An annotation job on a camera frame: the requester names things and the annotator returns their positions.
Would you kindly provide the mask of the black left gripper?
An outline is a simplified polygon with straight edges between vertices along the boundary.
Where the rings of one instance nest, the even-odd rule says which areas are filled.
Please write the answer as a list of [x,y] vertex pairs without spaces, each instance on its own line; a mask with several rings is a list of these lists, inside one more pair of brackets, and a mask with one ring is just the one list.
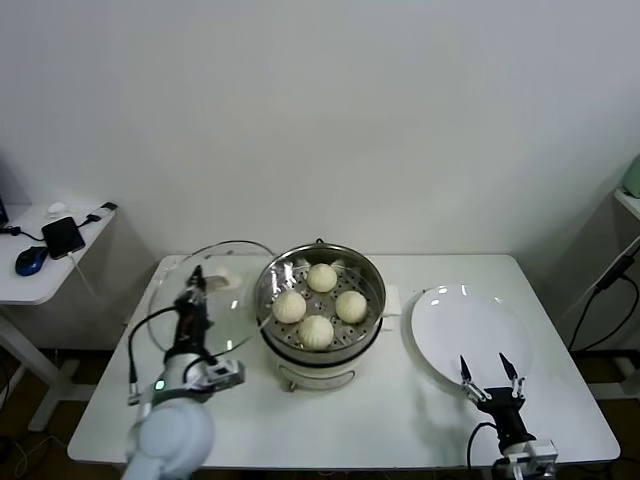
[[174,306],[178,314],[174,335],[177,351],[203,351],[209,320],[206,281],[201,265],[197,265],[186,282],[185,295],[179,297]]

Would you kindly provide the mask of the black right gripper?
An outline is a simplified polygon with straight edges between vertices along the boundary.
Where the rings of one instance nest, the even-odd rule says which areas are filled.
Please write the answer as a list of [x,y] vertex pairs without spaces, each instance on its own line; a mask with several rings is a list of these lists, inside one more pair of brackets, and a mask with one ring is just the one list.
[[514,364],[502,352],[499,353],[499,358],[512,390],[509,387],[489,388],[486,391],[480,388],[474,383],[468,365],[460,355],[462,388],[481,412],[493,418],[500,443],[524,443],[533,439],[520,416],[525,403],[525,378],[518,374]]

